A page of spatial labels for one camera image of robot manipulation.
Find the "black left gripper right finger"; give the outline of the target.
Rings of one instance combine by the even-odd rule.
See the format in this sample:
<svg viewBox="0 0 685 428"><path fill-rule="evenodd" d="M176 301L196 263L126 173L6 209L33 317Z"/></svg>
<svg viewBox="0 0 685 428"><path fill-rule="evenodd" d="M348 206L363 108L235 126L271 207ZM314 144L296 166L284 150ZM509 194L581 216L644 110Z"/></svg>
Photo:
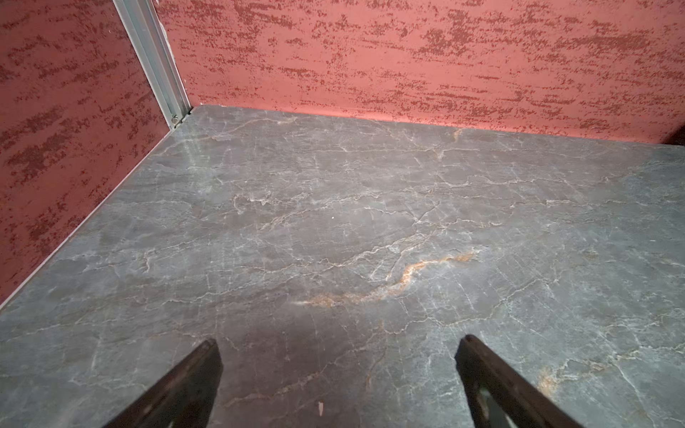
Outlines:
<svg viewBox="0 0 685 428"><path fill-rule="evenodd" d="M580 424L474 335L455 355L475 427L578 427Z"/></svg>

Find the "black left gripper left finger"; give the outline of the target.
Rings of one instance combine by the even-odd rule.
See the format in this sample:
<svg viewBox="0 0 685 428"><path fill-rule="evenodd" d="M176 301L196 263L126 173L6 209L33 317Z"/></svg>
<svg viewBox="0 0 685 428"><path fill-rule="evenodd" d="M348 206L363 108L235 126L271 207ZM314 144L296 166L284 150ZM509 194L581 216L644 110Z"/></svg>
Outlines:
<svg viewBox="0 0 685 428"><path fill-rule="evenodd" d="M208 426L222 372L219 345L207 339L106 425Z"/></svg>

